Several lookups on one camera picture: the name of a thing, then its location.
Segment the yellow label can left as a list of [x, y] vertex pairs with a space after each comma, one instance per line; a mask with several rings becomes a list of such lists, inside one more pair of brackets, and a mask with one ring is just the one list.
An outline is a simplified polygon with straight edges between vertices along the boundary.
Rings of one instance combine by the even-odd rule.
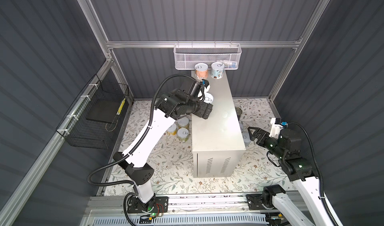
[[169, 136], [174, 136], [177, 134], [178, 127], [176, 124], [172, 124], [168, 129], [167, 129], [167, 134]]

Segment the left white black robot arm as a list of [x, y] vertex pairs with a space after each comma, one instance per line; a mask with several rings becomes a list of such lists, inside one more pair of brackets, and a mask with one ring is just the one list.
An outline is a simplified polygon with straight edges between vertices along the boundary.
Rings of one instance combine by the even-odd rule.
[[[161, 93], [167, 81], [175, 77], [176, 75], [167, 77], [158, 87], [151, 102], [150, 118], [133, 143], [125, 151], [115, 153], [113, 162], [93, 170], [87, 177], [87, 182], [93, 186], [130, 184], [134, 187], [135, 191], [127, 193], [123, 199], [123, 211], [132, 226], [134, 222], [128, 215], [130, 199], [136, 199], [144, 210], [145, 214], [140, 218], [140, 222], [150, 223], [160, 213], [165, 213], [164, 207], [156, 203], [156, 195], [150, 181], [154, 169], [147, 163], [158, 141], [178, 119], [195, 115], [206, 120], [213, 109], [212, 104], [205, 102], [206, 93], [210, 89], [210, 83], [206, 79], [195, 79], [186, 75], [186, 80], [180, 88]], [[111, 183], [98, 183], [92, 180], [92, 176], [96, 173], [115, 165], [125, 170], [129, 180]]]

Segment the small bottle in basket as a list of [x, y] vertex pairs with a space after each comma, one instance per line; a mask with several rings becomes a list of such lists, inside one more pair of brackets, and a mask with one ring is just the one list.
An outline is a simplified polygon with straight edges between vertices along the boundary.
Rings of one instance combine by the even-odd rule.
[[238, 63], [236, 61], [230, 61], [230, 60], [225, 60], [224, 64], [228, 69], [237, 69], [238, 68]]

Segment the light blue label can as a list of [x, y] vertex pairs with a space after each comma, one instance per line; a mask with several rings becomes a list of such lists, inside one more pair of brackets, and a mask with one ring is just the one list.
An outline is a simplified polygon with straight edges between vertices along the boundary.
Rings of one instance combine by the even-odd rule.
[[205, 100], [204, 100], [204, 102], [212, 104], [213, 101], [214, 101], [213, 95], [210, 94], [210, 93], [205, 93]]

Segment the floral table mat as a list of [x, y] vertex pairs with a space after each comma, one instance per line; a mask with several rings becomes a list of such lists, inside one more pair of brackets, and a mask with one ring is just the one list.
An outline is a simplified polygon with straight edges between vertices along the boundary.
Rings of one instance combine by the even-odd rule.
[[[250, 126], [270, 131], [274, 115], [266, 98], [235, 98], [233, 101], [235, 107], [243, 111], [240, 122], [245, 128]], [[149, 119], [150, 105], [149, 100], [134, 102], [119, 151], [124, 151], [142, 130]], [[286, 191], [297, 190], [286, 174], [267, 159], [267, 151], [255, 142], [246, 147], [230, 177], [194, 178], [192, 142], [192, 132], [186, 142], [181, 142], [176, 135], [164, 133], [148, 159], [155, 170], [151, 178], [155, 194], [247, 193], [277, 184]], [[132, 191], [131, 185], [121, 184], [106, 187], [104, 196], [124, 196]]]

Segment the dark olive can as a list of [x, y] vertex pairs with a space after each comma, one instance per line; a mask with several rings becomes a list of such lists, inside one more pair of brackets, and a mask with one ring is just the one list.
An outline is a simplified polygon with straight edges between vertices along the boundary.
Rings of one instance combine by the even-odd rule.
[[235, 107], [236, 115], [238, 118], [238, 121], [240, 121], [241, 115], [243, 113], [242, 109], [240, 107]]

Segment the yellow green label can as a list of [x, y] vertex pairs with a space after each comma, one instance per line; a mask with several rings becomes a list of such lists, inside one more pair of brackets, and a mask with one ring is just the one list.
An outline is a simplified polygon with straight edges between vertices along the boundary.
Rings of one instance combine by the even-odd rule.
[[189, 130], [186, 128], [180, 128], [177, 131], [177, 137], [182, 142], [185, 143], [189, 139]]

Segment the yellow label can back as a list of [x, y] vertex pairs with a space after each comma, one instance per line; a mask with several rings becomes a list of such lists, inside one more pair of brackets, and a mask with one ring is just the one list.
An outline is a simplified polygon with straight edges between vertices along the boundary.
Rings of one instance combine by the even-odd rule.
[[190, 123], [190, 120], [188, 117], [183, 117], [177, 120], [179, 129], [184, 128], [189, 130], [189, 123]]

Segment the black pad in basket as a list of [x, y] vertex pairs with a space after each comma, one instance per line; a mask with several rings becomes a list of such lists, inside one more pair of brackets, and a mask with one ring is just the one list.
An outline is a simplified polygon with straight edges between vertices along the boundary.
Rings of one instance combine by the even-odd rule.
[[98, 99], [91, 107], [86, 119], [99, 123], [112, 124], [119, 116], [117, 111], [121, 102]]

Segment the aluminium mounting rail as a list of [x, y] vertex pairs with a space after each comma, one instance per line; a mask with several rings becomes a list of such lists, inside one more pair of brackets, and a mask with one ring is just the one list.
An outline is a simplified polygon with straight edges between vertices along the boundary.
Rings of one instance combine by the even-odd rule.
[[[168, 195], [166, 206], [154, 206], [153, 212], [167, 209], [169, 215], [221, 214], [249, 212], [248, 193]], [[91, 197], [83, 219], [102, 216], [123, 216], [124, 196]]]

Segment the orange label can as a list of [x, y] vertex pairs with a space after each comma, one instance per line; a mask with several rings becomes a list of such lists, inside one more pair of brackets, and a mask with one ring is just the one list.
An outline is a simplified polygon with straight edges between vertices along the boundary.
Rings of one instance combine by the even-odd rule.
[[203, 80], [208, 78], [208, 65], [205, 63], [198, 63], [195, 65], [196, 79]]

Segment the white label can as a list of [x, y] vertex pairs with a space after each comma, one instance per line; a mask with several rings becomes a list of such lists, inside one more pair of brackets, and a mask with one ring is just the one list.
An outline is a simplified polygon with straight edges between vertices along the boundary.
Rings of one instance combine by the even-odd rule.
[[243, 136], [243, 141], [244, 141], [245, 146], [248, 147], [251, 143], [249, 133], [243, 132], [242, 136]]

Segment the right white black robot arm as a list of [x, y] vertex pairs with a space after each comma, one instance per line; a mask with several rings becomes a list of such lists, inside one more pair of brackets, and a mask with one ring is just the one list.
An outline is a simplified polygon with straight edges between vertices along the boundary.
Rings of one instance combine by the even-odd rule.
[[[267, 150], [267, 155], [273, 155], [277, 162], [275, 167], [288, 176], [295, 185], [307, 209], [311, 214], [309, 219], [289, 198], [287, 192], [279, 185], [264, 187], [258, 203], [266, 210], [278, 210], [286, 219], [284, 225], [292, 226], [341, 226], [342, 222], [333, 209], [324, 192], [324, 179], [315, 158], [314, 146], [307, 131], [298, 123], [282, 122], [273, 118], [271, 131], [249, 127], [250, 140]], [[302, 138], [292, 130], [297, 126], [305, 134], [312, 154], [312, 160], [301, 156]]]

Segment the white metal cabinet counter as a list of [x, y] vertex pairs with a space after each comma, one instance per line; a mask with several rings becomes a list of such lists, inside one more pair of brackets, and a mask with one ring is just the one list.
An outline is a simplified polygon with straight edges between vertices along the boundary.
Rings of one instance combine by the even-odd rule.
[[192, 115], [194, 177], [229, 177], [246, 147], [227, 75], [208, 81], [214, 97], [212, 112], [206, 120]]

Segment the teal label can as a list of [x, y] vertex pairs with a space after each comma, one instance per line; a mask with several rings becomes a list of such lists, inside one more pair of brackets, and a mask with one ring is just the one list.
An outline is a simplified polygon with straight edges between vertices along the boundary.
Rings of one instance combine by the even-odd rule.
[[211, 77], [214, 79], [220, 79], [223, 77], [225, 71], [225, 65], [222, 62], [214, 62], [211, 65]]

